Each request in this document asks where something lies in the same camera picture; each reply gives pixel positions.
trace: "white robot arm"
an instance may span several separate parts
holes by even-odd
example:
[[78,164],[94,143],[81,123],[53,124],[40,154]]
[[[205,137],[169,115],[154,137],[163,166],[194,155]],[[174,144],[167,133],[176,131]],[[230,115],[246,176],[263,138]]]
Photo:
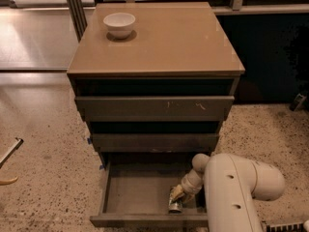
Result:
[[210,232],[263,232],[252,199],[282,195],[285,180],[276,167],[232,154],[198,154],[192,164],[175,199],[195,195],[204,184]]

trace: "terrazzo floor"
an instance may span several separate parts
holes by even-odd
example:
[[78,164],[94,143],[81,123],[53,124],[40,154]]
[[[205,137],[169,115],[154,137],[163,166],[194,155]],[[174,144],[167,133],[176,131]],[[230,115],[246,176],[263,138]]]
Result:
[[[174,231],[171,229],[96,229],[104,170],[77,113],[64,73],[1,73],[0,156],[23,145],[0,169],[0,231]],[[272,163],[286,178],[284,195],[255,201],[261,219],[309,216],[309,113],[286,104],[234,105],[221,130],[216,153]]]

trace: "cabinet top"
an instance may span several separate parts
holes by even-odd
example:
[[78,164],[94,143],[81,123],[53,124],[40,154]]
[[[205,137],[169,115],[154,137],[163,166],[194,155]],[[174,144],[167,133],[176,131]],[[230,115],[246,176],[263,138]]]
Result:
[[[103,24],[110,14],[136,17],[125,40]],[[68,75],[240,75],[244,67],[208,3],[98,4]]]

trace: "drawer cabinet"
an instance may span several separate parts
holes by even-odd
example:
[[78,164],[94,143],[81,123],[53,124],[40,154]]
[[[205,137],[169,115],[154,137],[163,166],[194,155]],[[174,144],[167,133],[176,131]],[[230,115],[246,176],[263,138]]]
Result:
[[[108,37],[102,19],[116,12],[135,15],[134,37]],[[214,151],[243,72],[208,3],[97,5],[68,70],[105,165],[94,226],[207,226],[202,192],[181,214],[169,192]]]

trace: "bowl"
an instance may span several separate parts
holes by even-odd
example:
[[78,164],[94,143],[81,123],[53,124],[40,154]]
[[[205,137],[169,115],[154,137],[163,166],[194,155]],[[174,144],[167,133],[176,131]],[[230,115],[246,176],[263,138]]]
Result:
[[108,32],[116,39],[125,39],[133,31],[135,16],[128,13],[114,13],[104,19]]

